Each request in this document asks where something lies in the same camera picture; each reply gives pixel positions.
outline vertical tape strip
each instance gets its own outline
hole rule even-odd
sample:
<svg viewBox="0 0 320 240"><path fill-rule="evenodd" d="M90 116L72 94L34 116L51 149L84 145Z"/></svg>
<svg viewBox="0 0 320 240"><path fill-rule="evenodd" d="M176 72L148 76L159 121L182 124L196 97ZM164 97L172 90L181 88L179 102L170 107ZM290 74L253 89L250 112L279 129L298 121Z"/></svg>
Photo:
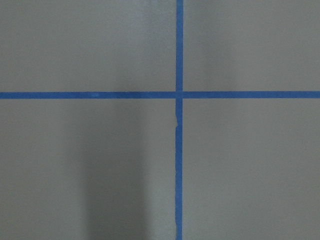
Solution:
<svg viewBox="0 0 320 240"><path fill-rule="evenodd" d="M176 0L175 55L175 224L176 240L183 233L183 67L184 67L184 1Z"/></svg>

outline gray wall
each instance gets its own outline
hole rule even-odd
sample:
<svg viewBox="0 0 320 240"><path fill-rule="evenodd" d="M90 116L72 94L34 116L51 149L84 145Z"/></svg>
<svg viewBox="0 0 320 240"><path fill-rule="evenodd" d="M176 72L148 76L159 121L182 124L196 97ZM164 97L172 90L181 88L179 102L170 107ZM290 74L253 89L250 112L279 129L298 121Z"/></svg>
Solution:
<svg viewBox="0 0 320 240"><path fill-rule="evenodd" d="M175 2L0 1L0 92L174 91ZM184 90L320 90L319 1L184 4ZM184 239L318 240L319 107L184 100ZM0 109L0 239L175 239L174 99Z"/></svg>

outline wall surface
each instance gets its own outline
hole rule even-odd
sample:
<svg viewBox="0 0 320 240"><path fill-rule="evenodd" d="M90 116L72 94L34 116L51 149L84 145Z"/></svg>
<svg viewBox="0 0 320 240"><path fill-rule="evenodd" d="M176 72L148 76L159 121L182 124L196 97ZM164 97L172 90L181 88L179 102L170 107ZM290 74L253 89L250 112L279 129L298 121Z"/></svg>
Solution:
<svg viewBox="0 0 320 240"><path fill-rule="evenodd" d="M320 91L320 2L184 0L185 91ZM0 92L175 91L175 0L0 1ZM183 239L320 239L320 100L183 100ZM174 240L174 99L0 99L0 239Z"/></svg>

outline blue painter's tape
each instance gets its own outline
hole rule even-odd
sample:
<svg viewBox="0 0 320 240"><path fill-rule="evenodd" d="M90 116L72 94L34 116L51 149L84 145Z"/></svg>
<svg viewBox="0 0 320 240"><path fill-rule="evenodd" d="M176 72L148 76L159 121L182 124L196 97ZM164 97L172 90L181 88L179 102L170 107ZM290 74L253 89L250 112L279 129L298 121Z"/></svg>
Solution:
<svg viewBox="0 0 320 240"><path fill-rule="evenodd" d="M184 1L176 1L175 90L183 91L184 72Z"/></svg>
<svg viewBox="0 0 320 240"><path fill-rule="evenodd" d="M184 99L318 99L320 91L184 91Z"/></svg>
<svg viewBox="0 0 320 240"><path fill-rule="evenodd" d="M176 240L182 240L183 216L183 99L175 99L175 224Z"/></svg>
<svg viewBox="0 0 320 240"><path fill-rule="evenodd" d="M184 73L184 1L176 0L175 53L175 225L176 240L183 234L183 73Z"/></svg>
<svg viewBox="0 0 320 240"><path fill-rule="evenodd" d="M174 91L0 92L0 99L175 99Z"/></svg>

